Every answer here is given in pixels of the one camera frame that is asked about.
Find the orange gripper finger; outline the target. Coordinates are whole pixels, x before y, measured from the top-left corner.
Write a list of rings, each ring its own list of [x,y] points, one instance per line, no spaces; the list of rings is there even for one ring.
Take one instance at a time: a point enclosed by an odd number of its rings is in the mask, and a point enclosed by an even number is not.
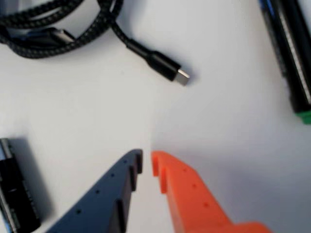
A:
[[[233,223],[205,185],[198,172],[177,157],[151,153],[153,175],[167,196],[176,233],[268,233],[258,222]]]

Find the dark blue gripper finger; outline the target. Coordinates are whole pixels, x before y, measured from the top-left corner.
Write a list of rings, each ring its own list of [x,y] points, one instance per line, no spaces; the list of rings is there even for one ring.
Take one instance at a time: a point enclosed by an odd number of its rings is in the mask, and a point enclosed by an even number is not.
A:
[[[52,227],[50,233],[124,233],[143,151],[121,157]]]

